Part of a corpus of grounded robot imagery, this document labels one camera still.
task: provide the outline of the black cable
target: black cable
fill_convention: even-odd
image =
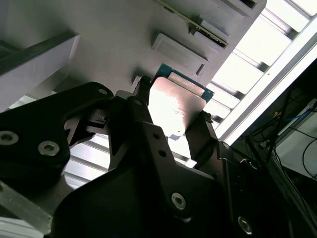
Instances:
[[[299,133],[302,133],[303,135],[308,136],[308,137],[310,137],[310,138],[312,138],[312,139],[317,139],[317,137],[308,135],[308,134],[306,134],[306,133],[304,133],[304,132],[302,132],[302,131],[300,131],[300,130],[298,130],[298,129],[295,129],[295,128],[292,128],[292,127],[289,127],[289,128],[292,129],[292,130],[298,131]]]
[[[279,155],[278,155],[277,152],[276,152],[276,144],[274,145],[274,149],[273,149],[273,150],[274,150],[274,153],[275,153],[275,156],[276,156],[276,160],[277,160],[278,163],[280,164],[281,169],[282,169],[282,171],[283,171],[285,177],[286,177],[287,180],[291,183],[291,185],[293,186],[293,188],[297,191],[297,193],[298,193],[299,197],[301,198],[301,201],[302,201],[302,203],[303,203],[303,205],[304,205],[304,207],[305,207],[306,213],[307,213],[307,215],[308,215],[310,221],[311,221],[312,224],[314,225],[314,228],[317,229],[317,226],[316,226],[316,224],[315,224],[315,222],[314,222],[314,220],[313,220],[313,217],[311,216],[310,212],[308,211],[308,208],[307,208],[307,206],[306,206],[306,202],[305,202],[303,196],[302,196],[301,193],[298,191],[297,187],[293,184],[292,180],[289,178],[289,176],[286,174],[286,172],[285,172],[285,170],[284,170],[284,168],[283,168],[283,165],[282,165],[282,162],[281,162],[281,158],[279,157]]]
[[[264,125],[258,127],[257,129],[255,129],[254,131],[251,131],[251,135],[257,135],[259,134],[262,130],[267,129],[270,126],[273,126],[276,122],[278,122],[279,116],[274,117],[272,120],[268,121],[267,123],[265,123]]]
[[[251,153],[251,156],[250,156],[247,141],[244,140],[244,143],[245,143],[245,145],[246,145],[247,155],[248,155],[248,157],[251,157],[251,156],[252,156],[252,153]]]
[[[236,167],[239,168],[239,165],[236,165],[234,162],[230,161],[230,160],[227,159],[227,158],[218,158],[218,159],[219,159],[219,160],[226,160],[226,161],[230,162],[232,165],[234,165],[234,166],[236,166]]]
[[[315,138],[314,140],[312,140],[312,141],[306,146],[306,148],[305,148],[305,150],[303,151],[303,154],[302,154],[302,163],[303,163],[304,169],[305,169],[305,171],[306,171],[310,176],[312,176],[312,178],[316,178],[316,175],[311,174],[311,173],[308,171],[308,169],[306,168],[306,166],[305,166],[305,153],[306,153],[307,149],[310,147],[310,145],[313,144],[316,140],[317,140],[317,138]]]
[[[274,132],[274,137],[273,137],[273,140],[271,140],[271,145],[268,149],[268,154],[266,156],[266,159],[265,159],[265,162],[268,162],[271,158],[271,155],[272,155],[272,151],[273,151],[273,148],[274,148],[274,145],[275,145],[275,142],[278,138],[278,133],[279,131],[281,130],[281,127],[282,127],[282,123],[283,123],[283,117],[285,115],[285,112],[286,112],[286,108],[287,108],[287,105],[288,105],[288,102],[289,102],[289,99],[291,97],[291,93],[292,91],[288,91],[287,95],[286,95],[286,99],[285,99],[285,103],[284,103],[284,106],[283,106],[283,109],[281,111],[281,116],[280,118],[278,119],[278,123],[277,123],[277,126],[276,126],[276,129],[275,129],[275,132]]]

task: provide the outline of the white panel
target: white panel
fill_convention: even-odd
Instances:
[[[215,130],[218,126],[219,126],[219,123],[217,123],[217,122],[215,122],[215,121],[212,122],[212,127],[213,127],[214,130]]]
[[[224,119],[229,115],[230,108],[224,107],[214,100],[210,100],[205,106],[204,111]]]
[[[180,154],[182,156],[185,156],[187,158],[190,158],[190,151],[188,147],[188,142],[185,136],[181,136],[178,141],[168,139],[168,145],[171,149],[171,151]]]
[[[205,58],[162,33],[158,35],[153,43],[152,50],[158,51],[176,63],[186,67],[192,74],[199,72],[208,63]]]
[[[13,108],[17,108],[17,107],[20,107],[22,105],[25,105],[25,104],[28,104],[28,103],[31,103],[31,102],[34,102],[36,99],[28,96],[28,95],[25,95],[23,96],[22,98],[20,98],[17,102],[15,102],[14,104],[12,104],[9,108],[10,109],[13,109]]]
[[[316,137],[316,121],[317,114],[315,113],[312,114],[312,116],[300,127],[298,127],[298,130]],[[298,131],[291,132],[291,134],[276,148],[276,151],[280,156],[283,165],[310,178],[311,176],[304,169],[302,163],[302,155],[306,146],[313,140],[314,139],[303,135]],[[305,166],[313,175],[317,174],[316,153],[317,142],[314,142],[305,152]]]
[[[309,22],[307,18],[301,15],[296,9],[294,9],[284,0],[267,0],[266,8],[298,32],[302,31],[302,29]]]
[[[256,62],[272,65],[291,40],[263,18],[258,18],[236,49]]]
[[[227,34],[225,34],[224,32],[220,31],[218,28],[216,28],[215,26],[211,25],[209,22],[202,20],[202,22],[200,23],[201,26],[205,27],[206,29],[210,30],[211,32],[214,32],[216,35],[218,35],[219,37],[221,37],[222,39],[228,41],[229,36]]]
[[[212,85],[211,83],[207,85],[207,88],[214,92],[212,99],[226,105],[229,108],[234,108],[240,102],[239,99]]]
[[[307,12],[310,16],[313,16],[317,13],[316,0],[292,0],[292,2]]]
[[[96,165],[109,168],[110,154],[104,151],[95,149],[88,145],[79,144],[70,150],[71,155],[84,159]]]
[[[263,73],[235,54],[231,54],[212,81],[247,94]]]
[[[95,178],[105,174],[103,171],[96,170],[73,160],[69,160],[65,171],[88,180],[94,180]]]
[[[199,31],[196,31],[195,29],[191,30],[190,33],[197,38],[197,42],[203,43],[206,46],[209,47],[211,51],[221,53],[224,51],[224,48],[216,44],[214,41],[210,40],[208,37],[200,33]]]

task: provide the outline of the screw head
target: screw head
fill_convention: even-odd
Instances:
[[[55,156],[59,152],[59,145],[54,141],[46,140],[39,144],[38,151],[41,155]]]
[[[99,89],[98,90],[101,94],[104,94],[104,95],[107,95],[108,94],[108,92],[105,90],[105,89]]]
[[[186,208],[185,198],[178,192],[172,194],[172,202],[179,210],[184,210]]]
[[[134,100],[134,102],[138,105],[142,105],[142,103],[139,100]]]
[[[13,131],[0,131],[0,145],[13,145],[18,142],[19,136]]]
[[[238,224],[241,227],[241,229],[247,234],[252,235],[252,228],[249,224],[249,222],[244,219],[243,217],[238,217]]]

